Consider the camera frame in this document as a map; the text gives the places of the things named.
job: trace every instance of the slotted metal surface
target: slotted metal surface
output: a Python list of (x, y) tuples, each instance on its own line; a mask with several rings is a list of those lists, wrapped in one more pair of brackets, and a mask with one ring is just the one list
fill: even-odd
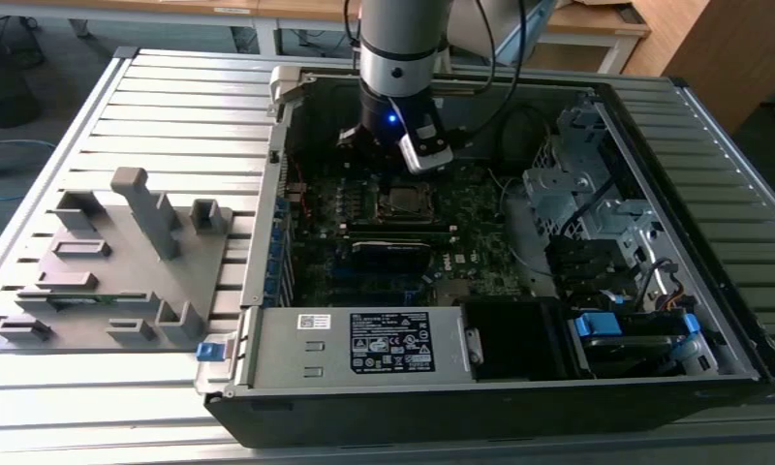
[[(232, 330), (272, 123), (262, 105), (265, 85), (281, 62), (307, 60), (141, 50), (134, 60), (113, 61), (0, 240), (0, 308), (11, 308), (13, 292), (2, 289), (22, 285), (33, 275), (33, 261), (60, 226), (44, 213), (58, 189), (100, 189), (102, 202), (121, 202), (105, 190), (110, 173), (118, 166), (144, 166), (152, 172), (149, 188), (168, 192), (173, 204), (190, 204), (206, 195), (238, 214), (224, 254), (217, 318), (210, 322), (210, 330)], [(592, 79), (566, 73), (529, 77)], [(664, 79), (607, 80), (775, 339), (775, 196), (686, 90)], [(599, 450), (623, 450), (620, 461), (636, 463), (650, 448), (676, 446), (667, 449), (670, 460), (694, 457), (688, 446), (700, 446), (702, 453), (744, 443), (736, 447), (750, 453), (775, 448), (774, 396), (754, 405), (706, 411), (648, 433), (369, 449), (249, 450), (209, 417), (190, 387), (194, 371), (188, 354), (0, 355), (0, 452), (16, 451), (14, 462), (84, 464), (311, 457), (333, 463), (377, 458), (399, 462), (540, 452), (584, 453), (591, 463), (614, 463), (596, 461), (604, 456)]]

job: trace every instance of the blue latch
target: blue latch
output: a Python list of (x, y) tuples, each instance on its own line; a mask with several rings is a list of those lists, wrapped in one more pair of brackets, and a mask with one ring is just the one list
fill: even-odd
[(274, 294), (278, 288), (278, 283), (273, 278), (266, 278), (264, 281), (264, 292), (268, 294)]
[(683, 322), (686, 323), (686, 329), (688, 329), (690, 334), (700, 332), (700, 322), (691, 313), (683, 315)]
[(278, 259), (281, 256), (281, 244), (272, 242), (269, 244), (269, 257), (273, 259)]
[(580, 337), (619, 336), (623, 334), (618, 317), (611, 312), (590, 312), (574, 321)]
[(277, 276), (278, 275), (278, 267), (280, 267), (280, 263), (277, 260), (266, 261), (266, 274), (269, 276)]
[(272, 240), (277, 241), (281, 240), (284, 236), (284, 231), (281, 231), (281, 226), (277, 223), (272, 224)]
[(194, 351), (197, 361), (224, 361), (226, 345), (217, 342), (201, 342)]

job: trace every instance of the warning label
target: warning label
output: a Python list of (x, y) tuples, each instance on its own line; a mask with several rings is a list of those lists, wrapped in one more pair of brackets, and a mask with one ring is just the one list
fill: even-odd
[(360, 375), (436, 371), (428, 313), (349, 314), (349, 368)]

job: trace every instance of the barcode sticker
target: barcode sticker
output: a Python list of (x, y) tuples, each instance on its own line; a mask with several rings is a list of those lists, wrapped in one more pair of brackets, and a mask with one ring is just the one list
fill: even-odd
[(216, 13), (232, 13), (234, 15), (248, 15), (249, 10), (244, 8), (216, 8)]
[(329, 315), (299, 315), (299, 329), (329, 329)]

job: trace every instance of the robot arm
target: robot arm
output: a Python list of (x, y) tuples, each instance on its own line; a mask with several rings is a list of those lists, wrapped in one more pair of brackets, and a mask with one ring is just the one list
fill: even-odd
[(361, 126), (399, 144), (412, 173), (453, 160), (429, 95), (449, 9), (451, 0), (361, 2)]
[[(432, 101), (429, 82), (436, 54), (447, 47), (445, 30), (451, 6), (461, 11), (479, 5), (489, 10), (500, 24), (496, 34), (505, 34), (495, 56), (516, 56), (536, 44), (556, 0), (361, 0), (361, 124), (360, 128), (381, 147), (396, 147), (408, 171), (419, 174), (453, 160), (448, 134)], [(529, 9), (527, 21), (511, 18)], [(465, 23), (465, 16), (455, 18)], [(481, 27), (452, 27), (464, 36), (476, 35)], [(519, 41), (524, 32), (524, 41)]]

